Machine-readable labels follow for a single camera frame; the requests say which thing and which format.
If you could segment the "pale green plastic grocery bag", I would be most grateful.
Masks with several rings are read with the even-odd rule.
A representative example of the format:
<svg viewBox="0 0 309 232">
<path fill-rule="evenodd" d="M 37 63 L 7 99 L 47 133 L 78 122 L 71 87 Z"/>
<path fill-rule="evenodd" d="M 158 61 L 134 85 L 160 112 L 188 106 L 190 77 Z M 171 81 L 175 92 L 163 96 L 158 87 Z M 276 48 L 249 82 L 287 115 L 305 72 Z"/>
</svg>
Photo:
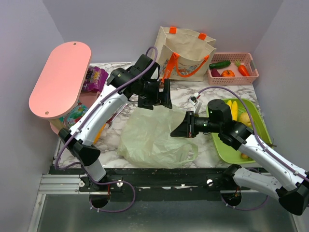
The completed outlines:
<svg viewBox="0 0 309 232">
<path fill-rule="evenodd" d="M 181 168 L 198 156 L 198 146 L 170 133 L 183 121 L 185 111 L 177 106 L 153 110 L 136 108 L 124 126 L 117 154 L 141 168 Z"/>
</svg>

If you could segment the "yellow banana bunch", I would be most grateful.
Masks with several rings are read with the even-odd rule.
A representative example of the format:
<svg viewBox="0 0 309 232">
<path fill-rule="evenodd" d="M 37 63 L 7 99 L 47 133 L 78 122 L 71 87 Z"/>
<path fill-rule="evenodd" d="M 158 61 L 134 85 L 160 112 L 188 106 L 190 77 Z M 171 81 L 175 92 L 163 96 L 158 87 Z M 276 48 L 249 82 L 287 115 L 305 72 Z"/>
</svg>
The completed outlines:
<svg viewBox="0 0 309 232">
<path fill-rule="evenodd" d="M 236 101 L 228 100 L 226 104 L 230 107 L 232 119 L 237 121 L 239 112 L 238 103 Z"/>
</svg>

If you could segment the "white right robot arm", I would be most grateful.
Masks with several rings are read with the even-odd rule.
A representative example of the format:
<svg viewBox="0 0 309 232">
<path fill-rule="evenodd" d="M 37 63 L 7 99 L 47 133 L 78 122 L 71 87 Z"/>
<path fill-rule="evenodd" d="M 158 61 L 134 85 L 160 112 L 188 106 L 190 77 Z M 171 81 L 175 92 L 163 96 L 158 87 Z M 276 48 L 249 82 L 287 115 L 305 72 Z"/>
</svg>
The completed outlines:
<svg viewBox="0 0 309 232">
<path fill-rule="evenodd" d="M 233 120 L 230 107 L 223 100 L 210 101 L 208 112 L 208 117 L 200 117 L 187 111 L 183 122 L 170 135 L 194 138 L 200 132 L 217 133 L 224 144 L 252 158 L 272 175 L 264 176 L 232 165 L 228 168 L 230 173 L 222 177 L 225 188 L 254 189 L 277 199 L 288 212 L 302 215 L 309 204 L 309 173 L 283 158 L 251 128 Z"/>
</svg>

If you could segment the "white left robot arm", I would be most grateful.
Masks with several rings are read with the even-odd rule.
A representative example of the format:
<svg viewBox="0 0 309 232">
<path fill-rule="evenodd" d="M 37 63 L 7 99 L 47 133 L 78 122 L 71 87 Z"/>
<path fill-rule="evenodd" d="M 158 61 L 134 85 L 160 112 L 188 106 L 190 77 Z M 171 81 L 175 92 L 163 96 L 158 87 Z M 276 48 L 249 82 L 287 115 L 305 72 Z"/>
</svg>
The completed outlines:
<svg viewBox="0 0 309 232">
<path fill-rule="evenodd" d="M 62 142 L 91 176 L 90 185 L 95 190 L 104 190 L 107 185 L 106 171 L 98 159 L 100 150 L 94 146 L 94 140 L 108 120 L 133 95 L 138 96 L 139 108 L 153 110 L 157 105 L 172 108 L 170 83 L 160 88 L 159 69 L 158 63 L 142 54 L 129 68 L 113 70 L 102 93 L 85 115 L 70 129 L 59 131 Z"/>
</svg>

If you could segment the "silver wrench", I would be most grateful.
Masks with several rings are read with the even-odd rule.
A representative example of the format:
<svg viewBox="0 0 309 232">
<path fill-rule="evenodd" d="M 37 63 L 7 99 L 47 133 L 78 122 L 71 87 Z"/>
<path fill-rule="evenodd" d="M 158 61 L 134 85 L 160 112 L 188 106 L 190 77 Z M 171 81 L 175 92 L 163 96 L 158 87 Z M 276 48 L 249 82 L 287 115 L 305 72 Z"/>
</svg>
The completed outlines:
<svg viewBox="0 0 309 232">
<path fill-rule="evenodd" d="M 108 126 L 108 128 L 110 128 L 112 126 L 113 121 L 117 118 L 118 114 L 114 114 L 107 122 L 106 125 Z"/>
</svg>

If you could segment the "green plastic tray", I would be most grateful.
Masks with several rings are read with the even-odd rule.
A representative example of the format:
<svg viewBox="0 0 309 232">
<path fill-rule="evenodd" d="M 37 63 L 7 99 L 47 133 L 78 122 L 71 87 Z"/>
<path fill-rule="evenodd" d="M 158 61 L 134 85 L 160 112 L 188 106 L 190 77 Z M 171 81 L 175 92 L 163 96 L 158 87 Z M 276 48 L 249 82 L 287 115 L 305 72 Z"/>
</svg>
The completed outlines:
<svg viewBox="0 0 309 232">
<path fill-rule="evenodd" d="M 255 105 L 249 100 L 232 99 L 239 107 L 238 119 L 235 121 L 232 119 L 227 101 L 215 99 L 207 105 L 211 132 L 219 156 L 237 153 L 238 160 L 228 160 L 230 164 L 241 164 L 242 153 L 249 156 L 249 159 L 270 161 L 272 155 L 267 152 L 273 151 L 273 143 Z M 242 113 L 248 113 L 252 127 L 239 122 Z"/>
</svg>

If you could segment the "orange snack packet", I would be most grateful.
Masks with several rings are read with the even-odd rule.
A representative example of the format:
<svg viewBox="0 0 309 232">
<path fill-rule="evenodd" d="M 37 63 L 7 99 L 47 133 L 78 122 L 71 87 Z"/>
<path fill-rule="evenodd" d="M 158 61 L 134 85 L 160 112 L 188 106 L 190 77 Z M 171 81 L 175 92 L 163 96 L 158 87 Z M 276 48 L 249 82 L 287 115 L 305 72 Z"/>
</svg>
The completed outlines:
<svg viewBox="0 0 309 232">
<path fill-rule="evenodd" d="M 102 134 L 103 130 L 105 129 L 105 127 L 106 127 L 106 124 L 104 124 L 104 125 L 101 127 L 101 129 L 98 131 L 98 133 L 97 133 L 97 135 L 96 135 L 96 137 L 95 137 L 95 139 L 94 139 L 94 141 L 93 141 L 93 144 L 94 144 L 94 145 L 95 145 L 95 144 L 98 142 L 98 140 L 100 139 L 101 134 Z"/>
</svg>

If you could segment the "red strawberry cluster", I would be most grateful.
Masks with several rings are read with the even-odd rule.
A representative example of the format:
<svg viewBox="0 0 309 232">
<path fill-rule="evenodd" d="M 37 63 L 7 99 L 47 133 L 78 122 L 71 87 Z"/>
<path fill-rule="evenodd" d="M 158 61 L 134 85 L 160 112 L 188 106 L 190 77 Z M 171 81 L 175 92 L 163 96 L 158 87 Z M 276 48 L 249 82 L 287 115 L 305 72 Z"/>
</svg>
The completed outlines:
<svg viewBox="0 0 309 232">
<path fill-rule="evenodd" d="M 247 156 L 246 154 L 242 153 L 242 154 L 241 154 L 241 158 L 242 158 L 242 159 L 248 159 L 249 156 Z"/>
</svg>

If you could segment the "purple snack packet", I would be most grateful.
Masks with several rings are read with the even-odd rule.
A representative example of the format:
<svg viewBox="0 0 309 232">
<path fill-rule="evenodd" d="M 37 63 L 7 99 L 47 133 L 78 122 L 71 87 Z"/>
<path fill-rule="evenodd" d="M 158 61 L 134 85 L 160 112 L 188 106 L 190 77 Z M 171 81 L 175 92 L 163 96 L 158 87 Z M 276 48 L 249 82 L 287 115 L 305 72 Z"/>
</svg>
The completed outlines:
<svg viewBox="0 0 309 232">
<path fill-rule="evenodd" d="M 108 73 L 97 66 L 90 66 L 87 70 L 82 92 L 101 92 L 108 78 Z"/>
</svg>

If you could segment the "pink perforated basket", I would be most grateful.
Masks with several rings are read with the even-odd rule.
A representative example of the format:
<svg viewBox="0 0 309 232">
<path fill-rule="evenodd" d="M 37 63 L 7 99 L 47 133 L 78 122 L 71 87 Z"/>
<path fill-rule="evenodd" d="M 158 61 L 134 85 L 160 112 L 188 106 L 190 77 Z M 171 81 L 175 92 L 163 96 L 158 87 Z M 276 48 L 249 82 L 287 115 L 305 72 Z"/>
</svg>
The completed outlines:
<svg viewBox="0 0 309 232">
<path fill-rule="evenodd" d="M 255 62 L 253 60 L 253 57 L 250 53 L 242 52 L 242 53 L 215 53 L 213 55 L 213 58 L 211 60 L 211 63 L 216 63 L 220 61 L 229 60 L 231 64 L 223 69 L 217 69 L 217 71 L 222 74 L 224 70 L 231 70 L 234 72 L 235 77 L 212 77 L 211 70 L 209 69 L 206 72 L 206 76 L 208 79 L 208 83 L 210 85 L 230 85 L 230 86 L 236 86 L 236 85 L 251 85 L 258 77 L 259 73 L 257 70 L 257 67 L 255 65 Z M 241 64 L 243 64 L 250 76 L 245 77 L 240 74 L 238 71 L 237 66 L 234 64 L 235 60 L 239 60 Z"/>
</svg>

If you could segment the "orange carrot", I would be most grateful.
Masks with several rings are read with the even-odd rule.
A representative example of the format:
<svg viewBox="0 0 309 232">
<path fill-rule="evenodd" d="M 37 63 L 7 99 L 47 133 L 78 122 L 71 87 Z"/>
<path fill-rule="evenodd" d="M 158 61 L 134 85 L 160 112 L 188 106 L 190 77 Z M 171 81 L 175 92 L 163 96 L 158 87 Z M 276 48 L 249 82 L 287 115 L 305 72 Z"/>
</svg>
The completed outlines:
<svg viewBox="0 0 309 232">
<path fill-rule="evenodd" d="M 240 72 L 240 74 L 242 76 L 245 76 L 245 77 L 249 77 L 250 76 L 247 68 L 243 64 L 241 64 L 241 62 L 239 60 L 235 60 L 234 64 L 237 66 L 238 71 Z"/>
</svg>

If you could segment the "green white candy packet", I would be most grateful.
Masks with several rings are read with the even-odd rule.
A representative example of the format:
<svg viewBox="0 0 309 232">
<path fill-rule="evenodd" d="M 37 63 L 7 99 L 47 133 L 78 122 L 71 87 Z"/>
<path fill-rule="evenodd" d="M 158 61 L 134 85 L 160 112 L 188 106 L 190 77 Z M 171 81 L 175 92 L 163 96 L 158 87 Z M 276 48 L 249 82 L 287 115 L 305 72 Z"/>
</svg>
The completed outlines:
<svg viewBox="0 0 309 232">
<path fill-rule="evenodd" d="M 80 101 L 77 105 L 66 115 L 59 118 L 66 128 L 70 128 L 75 125 L 88 111 L 88 108 Z"/>
</svg>

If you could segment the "pink two-tier shelf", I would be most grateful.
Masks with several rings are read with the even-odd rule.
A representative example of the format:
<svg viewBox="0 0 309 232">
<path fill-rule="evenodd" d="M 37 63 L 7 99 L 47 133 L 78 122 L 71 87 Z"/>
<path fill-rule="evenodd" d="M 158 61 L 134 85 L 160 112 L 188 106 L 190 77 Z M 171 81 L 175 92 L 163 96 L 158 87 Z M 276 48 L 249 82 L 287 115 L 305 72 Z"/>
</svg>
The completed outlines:
<svg viewBox="0 0 309 232">
<path fill-rule="evenodd" d="M 60 117 L 68 114 L 78 102 L 89 109 L 101 93 L 82 92 L 90 60 L 91 49 L 82 42 L 66 42 L 57 46 L 30 95 L 31 112 L 48 120 L 55 134 L 65 127 Z"/>
</svg>

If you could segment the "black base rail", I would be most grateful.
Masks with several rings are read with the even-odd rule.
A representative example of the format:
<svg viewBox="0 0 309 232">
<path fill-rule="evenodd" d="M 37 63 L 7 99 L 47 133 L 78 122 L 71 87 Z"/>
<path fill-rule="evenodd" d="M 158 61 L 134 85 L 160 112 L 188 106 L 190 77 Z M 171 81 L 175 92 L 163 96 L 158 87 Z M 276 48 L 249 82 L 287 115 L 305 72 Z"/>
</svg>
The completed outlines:
<svg viewBox="0 0 309 232">
<path fill-rule="evenodd" d="M 219 201 L 223 193 L 237 192 L 236 184 L 224 176 L 225 168 L 108 168 L 106 172 L 102 182 L 108 186 L 92 183 L 81 168 L 49 170 L 59 180 L 77 181 L 74 193 L 109 196 L 115 202 Z"/>
</svg>

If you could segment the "aluminium frame extrusion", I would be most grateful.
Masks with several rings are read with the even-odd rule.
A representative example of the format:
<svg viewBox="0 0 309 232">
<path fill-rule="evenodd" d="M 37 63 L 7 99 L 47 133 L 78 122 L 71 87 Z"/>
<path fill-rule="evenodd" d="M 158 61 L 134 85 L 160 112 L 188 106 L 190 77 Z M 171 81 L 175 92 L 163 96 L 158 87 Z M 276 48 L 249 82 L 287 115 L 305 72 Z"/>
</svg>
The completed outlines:
<svg viewBox="0 0 309 232">
<path fill-rule="evenodd" d="M 30 224 L 28 227 L 28 232 L 36 232 L 38 230 L 44 202 L 47 195 L 79 194 L 79 182 L 80 178 L 78 175 L 42 175 Z"/>
</svg>

